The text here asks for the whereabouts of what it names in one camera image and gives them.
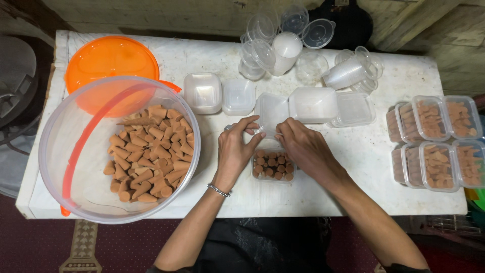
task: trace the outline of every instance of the dirty white surface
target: dirty white surface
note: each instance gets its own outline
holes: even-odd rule
[[[47,191],[38,167],[38,144],[41,130],[52,111],[67,95],[63,76],[72,55],[84,44],[107,34],[79,34],[58,31],[56,37],[56,70],[49,98],[42,116],[39,133],[32,149],[17,207],[28,218],[63,218],[59,204]],[[155,55],[160,79],[182,87],[184,77],[193,72],[213,72],[221,81],[243,78],[238,73],[240,44],[130,36],[143,43]],[[339,51],[318,50],[334,65]],[[436,62],[430,57],[378,54],[385,69],[379,88],[371,94],[377,120],[374,124],[331,129],[323,124],[310,125],[320,131],[335,158],[347,169],[357,184],[390,215],[465,214],[467,204],[463,190],[455,193],[410,189],[393,179],[390,152],[398,145],[389,140],[386,113],[399,102],[416,95],[442,96],[443,90]],[[296,68],[281,77],[266,74],[256,82],[256,97],[262,92],[288,96],[299,86],[322,86],[303,83],[296,78]],[[183,218],[195,205],[212,180],[217,168],[217,138],[227,124],[241,117],[229,117],[222,111],[198,115],[202,151],[195,175],[185,191],[151,218]],[[265,139],[260,146],[279,147],[275,140]],[[231,197],[227,198],[218,217],[299,217],[341,216],[345,212],[332,196],[313,179],[298,170],[290,185],[262,183],[250,178],[249,164],[239,177]]]

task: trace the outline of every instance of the clear plastic bucket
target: clear plastic bucket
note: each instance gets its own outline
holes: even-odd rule
[[[98,98],[107,101],[101,103]],[[123,203],[110,191],[111,176],[103,174],[111,159],[108,139],[123,130],[116,125],[122,117],[154,104],[178,110],[192,126],[193,160],[184,181],[170,197],[156,203]],[[97,80],[69,95],[48,119],[39,145],[40,174],[54,199],[83,219],[106,224],[134,222],[166,207],[187,186],[199,156],[200,131],[188,104],[166,85],[134,76]]]

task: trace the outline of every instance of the person's right hand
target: person's right hand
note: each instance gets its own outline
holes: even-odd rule
[[[347,171],[334,158],[322,134],[288,118],[276,126],[276,135],[288,157],[306,174],[329,191],[353,184]]]

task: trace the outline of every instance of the orange bucket lid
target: orange bucket lid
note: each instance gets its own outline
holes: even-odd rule
[[[159,79],[157,60],[140,42],[123,36],[107,36],[81,47],[71,58],[64,75],[69,94],[106,77],[138,76]]]

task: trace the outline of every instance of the metal grate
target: metal grate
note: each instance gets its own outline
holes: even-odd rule
[[[457,235],[482,236],[485,234],[485,231],[479,228],[473,218],[468,215],[428,215],[426,222],[430,228]]]

